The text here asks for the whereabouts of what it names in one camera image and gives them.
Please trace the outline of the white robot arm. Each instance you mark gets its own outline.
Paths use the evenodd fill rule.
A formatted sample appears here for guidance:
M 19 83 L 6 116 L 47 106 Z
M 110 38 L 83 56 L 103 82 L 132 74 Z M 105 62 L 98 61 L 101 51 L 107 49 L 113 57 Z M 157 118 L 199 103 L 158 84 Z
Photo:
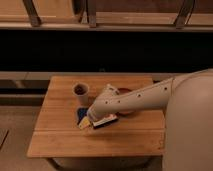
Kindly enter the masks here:
M 163 171 L 213 171 L 213 68 L 170 77 L 120 95 L 104 87 L 87 110 L 111 113 L 166 109 Z

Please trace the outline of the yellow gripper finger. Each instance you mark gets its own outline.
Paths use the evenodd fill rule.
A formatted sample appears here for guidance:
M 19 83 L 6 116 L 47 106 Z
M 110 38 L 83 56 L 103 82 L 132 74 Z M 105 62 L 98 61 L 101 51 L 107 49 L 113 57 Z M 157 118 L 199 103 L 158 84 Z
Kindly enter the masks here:
M 91 122 L 89 121 L 89 119 L 87 117 L 84 117 L 80 123 L 78 124 L 78 127 L 83 130 L 87 127 L 90 127 L 91 126 Z

